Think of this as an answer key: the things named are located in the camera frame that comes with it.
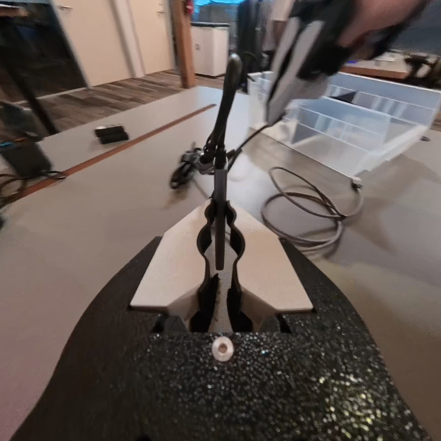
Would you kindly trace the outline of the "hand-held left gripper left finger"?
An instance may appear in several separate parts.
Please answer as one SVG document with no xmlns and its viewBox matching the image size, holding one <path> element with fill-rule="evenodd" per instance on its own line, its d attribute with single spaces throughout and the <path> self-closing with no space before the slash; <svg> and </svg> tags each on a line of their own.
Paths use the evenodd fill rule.
<svg viewBox="0 0 441 441">
<path fill-rule="evenodd" d="M 208 332 L 218 294 L 218 274 L 211 274 L 206 256 L 213 222 L 209 199 L 164 233 L 131 308 L 176 316 L 189 331 Z"/>
</svg>

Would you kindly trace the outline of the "wooden desk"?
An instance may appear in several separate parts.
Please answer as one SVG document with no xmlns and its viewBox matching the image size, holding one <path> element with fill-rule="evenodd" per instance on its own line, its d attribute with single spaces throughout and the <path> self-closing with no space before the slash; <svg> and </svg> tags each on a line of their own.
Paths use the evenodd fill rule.
<svg viewBox="0 0 441 441">
<path fill-rule="evenodd" d="M 440 56 L 431 53 L 389 51 L 371 60 L 348 62 L 340 71 L 381 79 L 423 79 L 430 75 L 439 62 Z"/>
</svg>

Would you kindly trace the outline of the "small black box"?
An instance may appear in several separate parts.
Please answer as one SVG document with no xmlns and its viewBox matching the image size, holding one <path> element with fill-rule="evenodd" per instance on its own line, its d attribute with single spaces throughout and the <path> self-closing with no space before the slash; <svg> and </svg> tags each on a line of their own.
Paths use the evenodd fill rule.
<svg viewBox="0 0 441 441">
<path fill-rule="evenodd" d="M 95 128 L 94 134 L 101 145 L 128 141 L 130 139 L 122 125 L 98 126 Z"/>
</svg>

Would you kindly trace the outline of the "wooden post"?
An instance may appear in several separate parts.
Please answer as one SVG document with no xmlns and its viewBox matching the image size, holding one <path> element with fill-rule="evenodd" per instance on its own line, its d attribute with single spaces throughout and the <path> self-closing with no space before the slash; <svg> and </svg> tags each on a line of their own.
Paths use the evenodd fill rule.
<svg viewBox="0 0 441 441">
<path fill-rule="evenodd" d="M 184 12 L 183 0 L 172 0 L 171 9 L 181 84 L 183 88 L 190 89 L 196 86 L 191 39 L 191 15 Z"/>
</svg>

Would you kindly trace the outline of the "black power station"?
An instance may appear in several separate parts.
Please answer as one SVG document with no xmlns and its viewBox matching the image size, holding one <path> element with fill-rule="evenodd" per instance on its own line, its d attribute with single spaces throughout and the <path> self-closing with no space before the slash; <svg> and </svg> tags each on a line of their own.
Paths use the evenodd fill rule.
<svg viewBox="0 0 441 441">
<path fill-rule="evenodd" d="M 23 178 L 38 178 L 52 172 L 52 162 L 39 146 L 42 130 L 33 112 L 1 101 L 0 117 L 7 130 L 0 153 L 13 171 Z"/>
</svg>

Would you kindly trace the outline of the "person's right hand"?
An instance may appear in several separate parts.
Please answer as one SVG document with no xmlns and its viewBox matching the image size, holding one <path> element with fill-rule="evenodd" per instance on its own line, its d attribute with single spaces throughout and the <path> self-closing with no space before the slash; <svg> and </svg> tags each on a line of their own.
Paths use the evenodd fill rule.
<svg viewBox="0 0 441 441">
<path fill-rule="evenodd" d="M 348 48 L 373 31 L 404 23 L 425 1 L 359 0 L 354 15 L 339 36 L 338 45 Z"/>
</svg>

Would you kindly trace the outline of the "white door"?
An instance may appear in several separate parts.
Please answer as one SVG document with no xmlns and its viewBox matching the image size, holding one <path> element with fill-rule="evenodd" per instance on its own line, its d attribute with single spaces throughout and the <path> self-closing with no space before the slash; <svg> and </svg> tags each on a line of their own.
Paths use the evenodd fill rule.
<svg viewBox="0 0 441 441">
<path fill-rule="evenodd" d="M 169 1 L 130 0 L 135 36 L 145 74 L 175 67 Z"/>
<path fill-rule="evenodd" d="M 113 1 L 52 1 L 88 86 L 133 77 Z"/>
</svg>

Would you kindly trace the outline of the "silver adapter dongle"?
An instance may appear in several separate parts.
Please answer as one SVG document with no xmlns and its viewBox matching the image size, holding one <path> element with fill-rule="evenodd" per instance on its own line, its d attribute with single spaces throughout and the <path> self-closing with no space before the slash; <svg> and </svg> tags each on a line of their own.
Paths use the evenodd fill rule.
<svg viewBox="0 0 441 441">
<path fill-rule="evenodd" d="M 214 171 L 213 162 L 203 162 L 204 151 L 201 148 L 194 147 L 186 151 L 180 158 L 185 175 L 198 172 L 202 175 L 211 174 Z"/>
</svg>

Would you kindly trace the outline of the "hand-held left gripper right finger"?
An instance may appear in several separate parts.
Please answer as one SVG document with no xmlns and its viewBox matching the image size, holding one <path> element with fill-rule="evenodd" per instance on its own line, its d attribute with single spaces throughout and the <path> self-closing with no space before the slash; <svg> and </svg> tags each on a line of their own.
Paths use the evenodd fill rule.
<svg viewBox="0 0 441 441">
<path fill-rule="evenodd" d="M 313 304 L 279 237 L 231 202 L 226 222 L 236 254 L 227 294 L 233 332 L 256 332 L 268 318 L 312 312 Z"/>
</svg>

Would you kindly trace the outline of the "black cable orange plug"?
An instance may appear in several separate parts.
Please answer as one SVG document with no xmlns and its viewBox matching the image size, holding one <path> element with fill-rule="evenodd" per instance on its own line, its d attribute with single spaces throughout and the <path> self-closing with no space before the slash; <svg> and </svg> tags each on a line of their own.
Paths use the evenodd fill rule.
<svg viewBox="0 0 441 441">
<path fill-rule="evenodd" d="M 179 163 L 177 168 L 174 170 L 174 172 L 171 175 L 171 178 L 169 180 L 169 186 L 172 190 L 178 190 L 183 186 L 186 186 L 191 179 L 193 179 L 196 172 L 191 173 L 189 175 L 185 175 L 183 171 L 183 166 Z"/>
</svg>

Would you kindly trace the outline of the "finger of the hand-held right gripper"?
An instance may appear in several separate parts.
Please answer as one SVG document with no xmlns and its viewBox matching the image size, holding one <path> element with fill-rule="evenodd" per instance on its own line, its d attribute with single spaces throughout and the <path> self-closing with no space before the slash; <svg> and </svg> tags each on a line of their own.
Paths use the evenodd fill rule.
<svg viewBox="0 0 441 441">
<path fill-rule="evenodd" d="M 291 17 L 284 26 L 272 63 L 272 79 L 269 86 L 266 114 L 283 115 L 288 104 L 294 99 L 296 71 L 291 69 L 301 20 Z"/>
<path fill-rule="evenodd" d="M 291 69 L 296 71 L 297 78 L 294 86 L 294 100 L 318 98 L 324 91 L 327 82 L 325 75 L 313 73 L 312 70 L 313 56 L 318 53 L 324 24 L 322 20 L 307 24 L 301 20 L 300 34 L 291 65 Z M 283 115 L 272 115 L 272 123 L 280 121 Z"/>
</svg>

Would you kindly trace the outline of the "clear plastic organiser box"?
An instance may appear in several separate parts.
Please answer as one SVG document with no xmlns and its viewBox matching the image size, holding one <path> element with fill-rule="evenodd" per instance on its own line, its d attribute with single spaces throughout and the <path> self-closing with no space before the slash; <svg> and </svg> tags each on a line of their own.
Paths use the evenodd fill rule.
<svg viewBox="0 0 441 441">
<path fill-rule="evenodd" d="M 432 126 L 440 102 L 438 90 L 339 73 L 324 96 L 293 100 L 263 134 L 355 177 L 416 144 Z"/>
</svg>

